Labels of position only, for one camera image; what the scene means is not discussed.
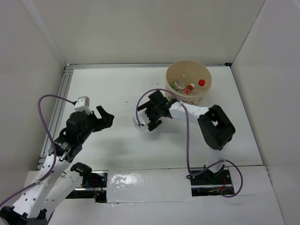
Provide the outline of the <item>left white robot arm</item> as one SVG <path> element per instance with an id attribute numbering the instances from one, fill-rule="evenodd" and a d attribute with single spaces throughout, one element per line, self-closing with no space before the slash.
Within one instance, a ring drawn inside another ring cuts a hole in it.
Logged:
<path id="1" fill-rule="evenodd" d="M 54 141 L 55 153 L 45 159 L 30 188 L 21 191 L 12 206 L 2 206 L 0 218 L 7 225 L 46 225 L 55 208 L 78 186 L 92 183 L 92 168 L 77 162 L 76 155 L 93 133 L 110 128 L 114 116 L 97 106 L 98 119 L 93 111 L 77 111 L 70 115 L 66 127 Z"/>

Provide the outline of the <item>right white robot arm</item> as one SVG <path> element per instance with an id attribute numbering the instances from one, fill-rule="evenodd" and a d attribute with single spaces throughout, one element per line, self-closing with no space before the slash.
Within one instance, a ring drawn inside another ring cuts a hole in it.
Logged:
<path id="1" fill-rule="evenodd" d="M 162 124 L 161 118 L 181 119 L 186 122 L 186 163 L 191 179 L 205 179 L 214 184 L 221 178 L 225 167 L 224 147 L 235 134 L 235 127 L 218 105 L 201 107 L 190 105 L 178 100 L 177 97 L 168 99 L 162 94 L 162 89 L 152 89 L 146 92 L 149 100 L 136 104 L 133 122 L 137 129 L 147 128 L 149 131 Z M 209 154 L 200 172 L 192 172 L 190 167 L 190 124 L 198 125 Z"/>

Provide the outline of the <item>red label water bottle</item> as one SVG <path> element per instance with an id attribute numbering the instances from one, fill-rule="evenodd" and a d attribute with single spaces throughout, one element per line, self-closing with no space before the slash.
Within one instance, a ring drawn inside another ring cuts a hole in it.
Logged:
<path id="1" fill-rule="evenodd" d="M 200 79 L 198 82 L 198 85 L 201 87 L 204 86 L 205 84 L 206 84 L 206 81 L 204 79 Z"/>

